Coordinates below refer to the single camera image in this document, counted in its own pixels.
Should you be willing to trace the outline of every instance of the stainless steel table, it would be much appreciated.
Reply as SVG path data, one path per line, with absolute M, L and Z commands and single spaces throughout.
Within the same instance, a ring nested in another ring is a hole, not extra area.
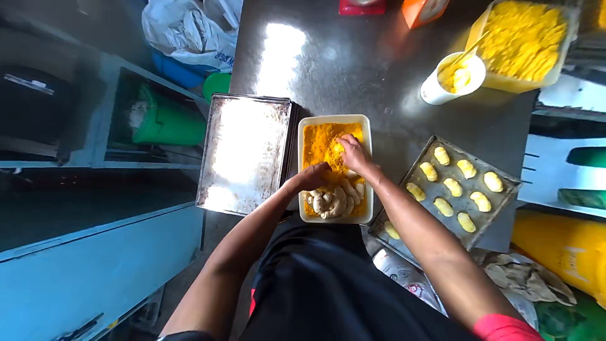
M 414 30 L 401 0 L 374 16 L 339 16 L 338 2 L 246 0 L 230 91 L 290 97 L 307 115 L 368 116 L 375 160 L 395 182 L 432 135 L 520 175 L 536 92 L 480 88 L 441 106 L 419 96 L 440 59 L 464 48 L 488 0 L 452 0 L 443 17 Z M 478 246 L 506 251 L 513 219 L 511 206 Z

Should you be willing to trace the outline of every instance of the white cup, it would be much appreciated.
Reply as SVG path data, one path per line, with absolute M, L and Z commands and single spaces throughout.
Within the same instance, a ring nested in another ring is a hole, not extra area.
M 452 101 L 457 97 L 468 95 L 482 85 L 484 78 L 486 77 L 486 66 L 480 57 L 476 55 L 471 55 L 468 57 L 467 69 L 470 72 L 470 80 L 461 91 L 458 93 L 450 93 L 444 90 L 444 88 L 438 82 L 438 69 L 440 69 L 440 65 L 455 61 L 455 59 L 461 55 L 461 53 L 463 52 L 455 52 L 444 57 L 444 59 L 438 63 L 438 66 L 431 73 L 431 75 L 429 75 L 429 77 L 427 77 L 427 79 L 423 82 L 423 85 L 421 85 L 421 98 L 425 102 L 438 106 L 448 101 Z

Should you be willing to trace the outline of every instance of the yellow barrel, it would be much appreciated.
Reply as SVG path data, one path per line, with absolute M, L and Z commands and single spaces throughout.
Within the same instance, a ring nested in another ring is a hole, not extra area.
M 518 210 L 512 241 L 606 309 L 606 224 Z

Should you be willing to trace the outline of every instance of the stack of baking trays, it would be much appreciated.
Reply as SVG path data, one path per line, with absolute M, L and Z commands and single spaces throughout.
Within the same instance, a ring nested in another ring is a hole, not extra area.
M 196 205 L 247 215 L 288 180 L 298 106 L 288 98 L 216 93 Z

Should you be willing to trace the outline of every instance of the red sleeve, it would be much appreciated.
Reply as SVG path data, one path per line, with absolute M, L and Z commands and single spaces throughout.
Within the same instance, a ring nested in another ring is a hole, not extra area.
M 526 322 L 500 314 L 480 318 L 473 326 L 473 333 L 484 341 L 543 341 Z

